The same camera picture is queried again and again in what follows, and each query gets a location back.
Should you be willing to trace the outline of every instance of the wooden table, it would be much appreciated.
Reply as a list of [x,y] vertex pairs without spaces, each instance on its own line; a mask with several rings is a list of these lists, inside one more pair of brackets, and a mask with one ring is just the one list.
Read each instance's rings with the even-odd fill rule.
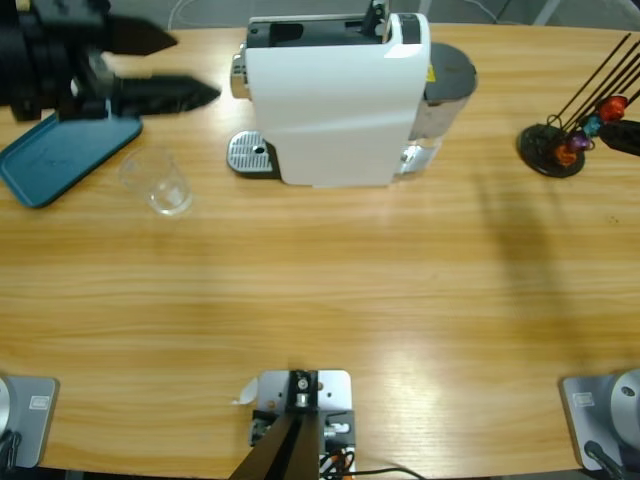
[[[0,369],[62,385],[44,464],[226,476],[249,450],[251,409],[231,405],[249,379],[343,368],[361,467],[577,467],[558,381],[640,363],[640,161],[600,144],[580,175],[549,179],[514,141],[621,33],[434,26],[476,64],[477,93],[419,178],[337,190],[234,176],[227,142],[254,127],[228,88],[243,31],[179,37],[120,71],[193,72],[219,101],[145,119],[46,209],[0,189]],[[29,128],[0,122],[0,146]],[[191,180],[184,216],[119,184],[145,145]]]

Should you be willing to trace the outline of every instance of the floor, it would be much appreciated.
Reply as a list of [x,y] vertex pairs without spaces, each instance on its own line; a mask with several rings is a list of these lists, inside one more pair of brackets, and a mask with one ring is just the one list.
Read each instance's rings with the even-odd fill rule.
[[[170,28],[243,27],[251,16],[364,12],[369,0],[111,0],[116,13],[143,16]],[[417,11],[420,0],[393,0],[396,11]],[[432,0],[433,23],[530,24],[545,0]],[[633,0],[562,0],[549,25],[640,30]]]

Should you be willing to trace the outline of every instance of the blue tray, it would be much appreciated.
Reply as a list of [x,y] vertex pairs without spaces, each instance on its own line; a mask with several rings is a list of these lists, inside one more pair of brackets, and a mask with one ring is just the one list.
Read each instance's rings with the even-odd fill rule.
[[48,117],[0,153],[0,177],[23,205],[49,205],[142,131],[138,118]]

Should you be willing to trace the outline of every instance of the red capsule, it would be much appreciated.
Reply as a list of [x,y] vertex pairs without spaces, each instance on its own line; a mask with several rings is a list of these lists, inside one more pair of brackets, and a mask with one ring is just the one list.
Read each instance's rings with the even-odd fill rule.
[[627,107],[629,100],[622,95],[613,95],[604,100],[598,108],[600,118],[605,123],[616,122],[624,117],[624,109]]
[[570,151],[567,145],[562,143],[553,151],[556,160],[563,167],[570,167],[578,160],[578,155],[575,152]]

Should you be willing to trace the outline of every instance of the black base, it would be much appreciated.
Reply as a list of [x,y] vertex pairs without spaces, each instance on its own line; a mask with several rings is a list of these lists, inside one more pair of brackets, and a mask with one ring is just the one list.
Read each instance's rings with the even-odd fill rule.
[[565,178],[575,175],[584,167],[584,153],[578,152],[573,165],[564,166],[553,156],[552,144],[562,135],[562,130],[551,125],[533,125],[518,136],[516,148],[522,161],[536,172],[548,177]]

